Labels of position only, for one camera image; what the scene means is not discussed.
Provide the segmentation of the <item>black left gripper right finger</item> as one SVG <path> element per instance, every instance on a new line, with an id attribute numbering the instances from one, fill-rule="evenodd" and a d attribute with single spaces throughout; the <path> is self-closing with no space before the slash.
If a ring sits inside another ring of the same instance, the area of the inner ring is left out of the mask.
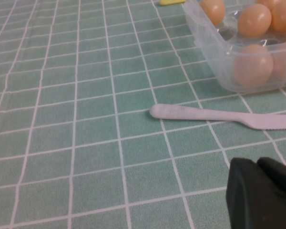
<path id="1" fill-rule="evenodd" d="M 258 166 L 281 190 L 286 191 L 286 165 L 269 157 L 261 157 Z"/>

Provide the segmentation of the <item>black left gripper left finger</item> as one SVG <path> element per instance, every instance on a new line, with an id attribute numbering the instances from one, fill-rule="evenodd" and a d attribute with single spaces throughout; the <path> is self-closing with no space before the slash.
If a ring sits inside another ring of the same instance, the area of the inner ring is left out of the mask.
<path id="1" fill-rule="evenodd" d="M 233 229 L 286 229 L 286 191 L 257 162 L 240 157 L 231 160 L 226 203 Z"/>

